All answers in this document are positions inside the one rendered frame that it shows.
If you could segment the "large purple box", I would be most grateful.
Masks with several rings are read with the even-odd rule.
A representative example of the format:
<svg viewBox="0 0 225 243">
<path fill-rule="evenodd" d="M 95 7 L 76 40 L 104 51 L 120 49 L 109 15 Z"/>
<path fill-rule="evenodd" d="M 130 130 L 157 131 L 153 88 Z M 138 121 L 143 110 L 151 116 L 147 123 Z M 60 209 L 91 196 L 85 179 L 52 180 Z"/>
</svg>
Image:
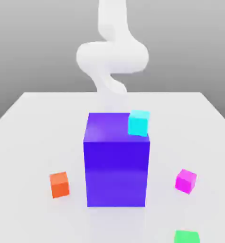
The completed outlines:
<svg viewBox="0 0 225 243">
<path fill-rule="evenodd" d="M 91 112 L 84 133 L 88 207 L 144 207 L 149 136 L 128 134 L 128 113 Z"/>
</svg>

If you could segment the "small cyan cube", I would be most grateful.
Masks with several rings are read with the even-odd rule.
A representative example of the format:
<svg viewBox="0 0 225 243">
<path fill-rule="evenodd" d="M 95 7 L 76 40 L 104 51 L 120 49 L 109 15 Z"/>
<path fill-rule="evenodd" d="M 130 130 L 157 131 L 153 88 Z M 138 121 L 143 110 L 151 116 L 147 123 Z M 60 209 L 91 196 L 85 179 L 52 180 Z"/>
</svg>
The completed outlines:
<svg viewBox="0 0 225 243">
<path fill-rule="evenodd" d="M 149 111 L 132 110 L 128 117 L 128 134 L 147 137 L 149 119 Z"/>
</svg>

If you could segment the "small orange cube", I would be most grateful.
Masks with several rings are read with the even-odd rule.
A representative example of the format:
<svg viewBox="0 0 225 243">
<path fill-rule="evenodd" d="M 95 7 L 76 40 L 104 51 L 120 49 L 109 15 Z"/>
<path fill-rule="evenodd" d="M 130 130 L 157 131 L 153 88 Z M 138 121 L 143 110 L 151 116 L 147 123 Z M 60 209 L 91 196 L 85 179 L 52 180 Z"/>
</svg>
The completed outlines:
<svg viewBox="0 0 225 243">
<path fill-rule="evenodd" d="M 49 175 L 49 179 L 53 198 L 67 196 L 70 194 L 66 172 L 51 174 Z"/>
</svg>

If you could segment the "small green cube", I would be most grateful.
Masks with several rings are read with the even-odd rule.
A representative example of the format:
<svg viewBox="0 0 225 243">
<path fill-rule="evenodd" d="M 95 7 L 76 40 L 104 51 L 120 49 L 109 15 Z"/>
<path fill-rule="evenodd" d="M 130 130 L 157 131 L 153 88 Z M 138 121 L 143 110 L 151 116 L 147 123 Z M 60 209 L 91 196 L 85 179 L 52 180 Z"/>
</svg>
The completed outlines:
<svg viewBox="0 0 225 243">
<path fill-rule="evenodd" d="M 200 243 L 198 232 L 176 230 L 174 243 Z"/>
</svg>

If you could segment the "small magenta cube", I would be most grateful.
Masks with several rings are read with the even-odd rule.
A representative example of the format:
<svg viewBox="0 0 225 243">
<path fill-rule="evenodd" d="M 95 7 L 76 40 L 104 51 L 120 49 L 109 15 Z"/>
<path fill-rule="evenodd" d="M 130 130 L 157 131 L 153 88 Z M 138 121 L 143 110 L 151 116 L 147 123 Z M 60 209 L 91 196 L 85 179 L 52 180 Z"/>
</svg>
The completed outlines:
<svg viewBox="0 0 225 243">
<path fill-rule="evenodd" d="M 176 178 L 175 188 L 186 194 L 190 194 L 195 187 L 197 174 L 186 169 L 182 169 Z"/>
</svg>

